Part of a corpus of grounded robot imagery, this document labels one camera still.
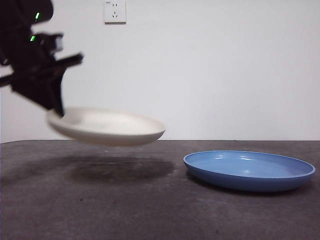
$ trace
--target power outlet plate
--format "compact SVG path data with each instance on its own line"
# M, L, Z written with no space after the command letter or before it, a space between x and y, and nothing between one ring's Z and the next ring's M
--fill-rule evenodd
M127 22L126 0L106 0L103 18L106 24L125 24Z

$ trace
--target dark gray table surface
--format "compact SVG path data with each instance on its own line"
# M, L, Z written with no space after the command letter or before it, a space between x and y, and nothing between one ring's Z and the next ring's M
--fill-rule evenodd
M186 154L246 150L320 169L319 141L169 141L106 147L71 140L1 144L3 240L319 240L320 177L249 193L187 174Z

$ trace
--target blue ceramic plate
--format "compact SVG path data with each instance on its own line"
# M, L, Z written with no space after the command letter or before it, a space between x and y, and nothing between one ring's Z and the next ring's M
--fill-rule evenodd
M287 156L252 151L202 151L183 158L195 177L220 187L278 192L300 187L316 169Z

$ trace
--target white plate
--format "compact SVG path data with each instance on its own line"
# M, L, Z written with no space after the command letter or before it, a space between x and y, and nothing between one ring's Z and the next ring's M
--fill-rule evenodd
M99 108L66 108L61 118L52 109L48 124L57 132L82 142L109 146L151 143L165 132L165 126L148 117Z

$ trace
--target robotic arm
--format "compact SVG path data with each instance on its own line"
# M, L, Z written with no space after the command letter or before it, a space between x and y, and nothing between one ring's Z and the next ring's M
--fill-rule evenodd
M63 35L32 32L32 25L50 20L53 12L50 0L0 0L0 65L11 65L13 70L0 78L0 87L11 85L13 91L62 117L63 75L83 56L56 60Z

